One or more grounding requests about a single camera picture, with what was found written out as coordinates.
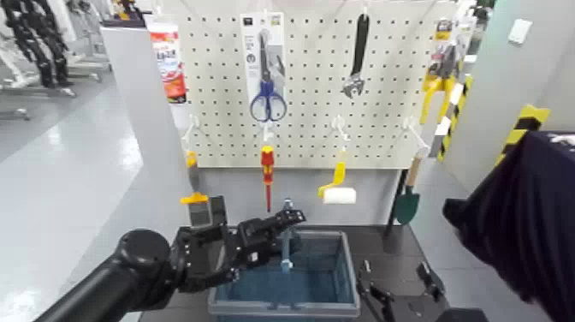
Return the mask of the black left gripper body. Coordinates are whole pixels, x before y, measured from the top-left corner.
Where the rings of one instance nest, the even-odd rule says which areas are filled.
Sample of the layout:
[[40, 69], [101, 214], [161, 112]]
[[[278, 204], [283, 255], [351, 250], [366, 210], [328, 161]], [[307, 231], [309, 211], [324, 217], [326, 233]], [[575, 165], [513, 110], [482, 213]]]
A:
[[181, 227], [172, 247], [175, 287], [198, 293], [239, 278], [257, 266], [257, 224], [242, 222], [231, 231], [225, 223], [202, 229]]

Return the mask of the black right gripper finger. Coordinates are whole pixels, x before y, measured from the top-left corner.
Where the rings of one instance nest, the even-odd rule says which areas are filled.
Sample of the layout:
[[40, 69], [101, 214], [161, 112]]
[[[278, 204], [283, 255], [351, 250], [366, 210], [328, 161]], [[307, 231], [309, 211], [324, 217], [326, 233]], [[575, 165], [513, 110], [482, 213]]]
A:
[[421, 262], [416, 270], [419, 279], [424, 283], [426, 295], [439, 301], [445, 293], [445, 285], [436, 272], [426, 262]]
[[391, 306], [394, 296], [389, 291], [376, 286], [372, 278], [371, 263], [367, 259], [361, 261], [357, 271], [356, 290], [376, 321], [395, 322]]

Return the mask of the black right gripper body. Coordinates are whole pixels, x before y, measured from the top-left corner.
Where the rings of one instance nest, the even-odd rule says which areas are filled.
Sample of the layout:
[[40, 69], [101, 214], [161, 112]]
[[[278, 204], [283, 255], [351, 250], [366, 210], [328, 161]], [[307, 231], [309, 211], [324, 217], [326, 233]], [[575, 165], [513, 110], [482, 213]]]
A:
[[444, 300], [397, 296], [390, 302], [392, 321], [398, 322], [489, 322], [480, 308], [449, 307]]

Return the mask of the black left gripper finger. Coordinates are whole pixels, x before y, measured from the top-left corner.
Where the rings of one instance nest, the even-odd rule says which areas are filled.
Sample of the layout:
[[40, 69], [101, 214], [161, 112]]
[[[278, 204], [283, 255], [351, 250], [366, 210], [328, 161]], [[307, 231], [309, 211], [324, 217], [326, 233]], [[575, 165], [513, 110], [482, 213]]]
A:
[[301, 210], [281, 210], [267, 218], [254, 218], [240, 223], [240, 233], [246, 238], [262, 236], [264, 233], [277, 235], [305, 221], [305, 214]]
[[251, 253], [251, 263], [264, 265], [271, 259], [281, 262], [291, 260], [291, 257], [302, 249], [302, 238], [297, 232], [282, 232], [271, 242], [268, 242], [262, 250]]

